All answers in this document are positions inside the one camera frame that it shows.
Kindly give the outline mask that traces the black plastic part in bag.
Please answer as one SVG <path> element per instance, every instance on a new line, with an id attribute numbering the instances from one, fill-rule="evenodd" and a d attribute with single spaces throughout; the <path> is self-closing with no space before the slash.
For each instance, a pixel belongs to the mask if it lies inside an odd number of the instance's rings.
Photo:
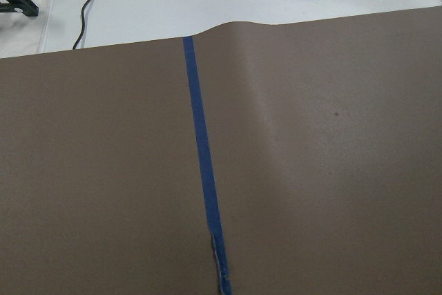
<path id="1" fill-rule="evenodd" d="M 27 17 L 37 17 L 39 7 L 32 0 L 5 0 L 1 3 L 1 13 L 20 12 Z"/>

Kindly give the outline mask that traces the clear plastic bag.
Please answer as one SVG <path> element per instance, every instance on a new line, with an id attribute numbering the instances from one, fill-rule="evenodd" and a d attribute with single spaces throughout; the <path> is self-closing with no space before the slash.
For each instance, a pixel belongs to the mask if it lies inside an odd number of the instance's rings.
<path id="1" fill-rule="evenodd" d="M 1 0 L 1 58 L 43 53 L 54 0 Z"/>

